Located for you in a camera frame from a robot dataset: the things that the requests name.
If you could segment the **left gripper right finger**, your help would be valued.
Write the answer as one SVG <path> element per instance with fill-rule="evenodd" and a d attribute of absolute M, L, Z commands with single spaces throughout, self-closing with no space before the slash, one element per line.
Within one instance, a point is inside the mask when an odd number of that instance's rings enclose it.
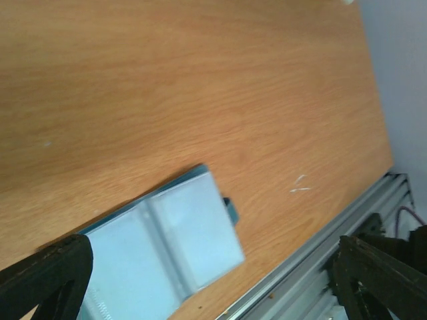
<path fill-rule="evenodd" d="M 426 275 L 388 255 L 387 238 L 340 237 L 333 272 L 349 319 L 426 318 Z"/>

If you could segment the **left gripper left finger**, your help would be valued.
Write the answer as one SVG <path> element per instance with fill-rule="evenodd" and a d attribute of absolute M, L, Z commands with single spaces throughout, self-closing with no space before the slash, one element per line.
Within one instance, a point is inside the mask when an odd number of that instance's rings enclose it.
<path fill-rule="evenodd" d="M 89 238 L 74 234 L 1 271 L 1 318 L 76 319 L 93 270 Z"/>

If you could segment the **blue card holder wallet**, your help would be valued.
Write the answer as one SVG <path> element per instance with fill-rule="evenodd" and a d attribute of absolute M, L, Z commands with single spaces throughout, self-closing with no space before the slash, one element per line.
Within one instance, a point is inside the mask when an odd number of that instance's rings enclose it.
<path fill-rule="evenodd" d="M 93 271 L 79 319 L 167 319 L 245 259 L 239 216 L 206 165 L 84 227 Z"/>

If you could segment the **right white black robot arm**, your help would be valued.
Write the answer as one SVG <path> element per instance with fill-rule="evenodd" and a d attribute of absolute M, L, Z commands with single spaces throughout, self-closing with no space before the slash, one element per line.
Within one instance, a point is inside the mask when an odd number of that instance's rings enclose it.
<path fill-rule="evenodd" d="M 388 255 L 426 275 L 426 226 L 411 231 L 407 240 L 386 240 Z"/>

